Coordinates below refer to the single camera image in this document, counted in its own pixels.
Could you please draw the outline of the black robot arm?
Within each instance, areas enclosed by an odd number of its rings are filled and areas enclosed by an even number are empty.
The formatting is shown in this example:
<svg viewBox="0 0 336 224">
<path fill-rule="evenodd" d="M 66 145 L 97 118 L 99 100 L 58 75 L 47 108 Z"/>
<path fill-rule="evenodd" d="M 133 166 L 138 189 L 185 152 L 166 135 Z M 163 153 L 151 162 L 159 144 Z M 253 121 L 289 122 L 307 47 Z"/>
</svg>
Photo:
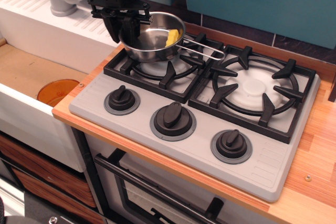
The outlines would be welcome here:
<svg viewBox="0 0 336 224">
<path fill-rule="evenodd" d="M 133 45 L 141 25 L 151 23 L 150 4 L 142 0 L 88 0 L 92 17 L 102 19 L 116 43 Z"/>
</svg>

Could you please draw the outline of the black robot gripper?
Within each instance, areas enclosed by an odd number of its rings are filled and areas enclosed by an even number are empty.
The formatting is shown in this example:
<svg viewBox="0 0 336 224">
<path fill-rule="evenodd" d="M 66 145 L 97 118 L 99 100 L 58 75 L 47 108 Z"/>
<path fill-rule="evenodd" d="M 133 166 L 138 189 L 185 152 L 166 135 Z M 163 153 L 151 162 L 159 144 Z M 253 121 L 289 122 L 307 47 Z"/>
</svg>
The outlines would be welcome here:
<svg viewBox="0 0 336 224">
<path fill-rule="evenodd" d="M 140 24 L 152 23 L 150 5 L 141 0 L 88 0 L 93 18 L 103 19 L 112 40 L 133 46 L 140 36 Z"/>
</svg>

